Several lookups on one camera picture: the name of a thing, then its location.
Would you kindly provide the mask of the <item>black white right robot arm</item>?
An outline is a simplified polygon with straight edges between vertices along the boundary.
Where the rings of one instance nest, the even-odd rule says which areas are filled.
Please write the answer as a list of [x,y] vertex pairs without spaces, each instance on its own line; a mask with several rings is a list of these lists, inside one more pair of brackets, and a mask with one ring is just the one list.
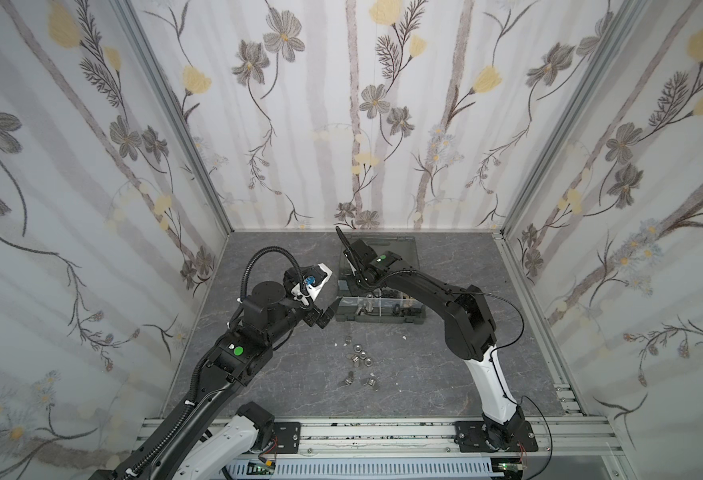
[[375,253],[365,241],[350,240],[336,229],[343,254],[351,266],[353,285],[365,292],[389,288],[427,306],[443,320],[445,345],[465,361],[483,407],[485,443],[495,451],[515,444],[525,414],[509,392],[497,344],[497,324],[487,304],[487,293],[475,286],[459,287],[443,282],[387,251]]

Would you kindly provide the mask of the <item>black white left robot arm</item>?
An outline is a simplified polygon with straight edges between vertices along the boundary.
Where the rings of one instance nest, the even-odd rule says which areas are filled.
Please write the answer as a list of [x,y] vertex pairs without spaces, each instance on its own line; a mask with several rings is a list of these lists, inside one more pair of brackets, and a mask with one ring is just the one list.
[[242,289],[228,330],[194,368],[184,399],[127,460],[93,478],[209,479],[239,455],[275,444],[275,417],[254,402],[241,406],[222,430],[212,433],[210,427],[296,326],[329,325],[341,302],[319,308],[323,286],[311,275]]

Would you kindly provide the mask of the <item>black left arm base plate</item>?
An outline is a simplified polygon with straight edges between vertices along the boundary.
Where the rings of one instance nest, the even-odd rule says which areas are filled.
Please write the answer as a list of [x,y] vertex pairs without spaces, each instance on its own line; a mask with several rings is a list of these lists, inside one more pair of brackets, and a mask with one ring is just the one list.
[[266,450],[269,454],[298,454],[302,436],[300,422],[276,422],[271,443]]

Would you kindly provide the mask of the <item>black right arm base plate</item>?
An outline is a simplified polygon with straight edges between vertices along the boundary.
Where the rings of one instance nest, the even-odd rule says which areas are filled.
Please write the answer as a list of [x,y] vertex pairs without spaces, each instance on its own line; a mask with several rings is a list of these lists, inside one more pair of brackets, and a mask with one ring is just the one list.
[[455,422],[455,444],[461,453],[523,453],[538,452],[537,436],[531,423],[523,422],[515,429],[487,427],[483,421]]

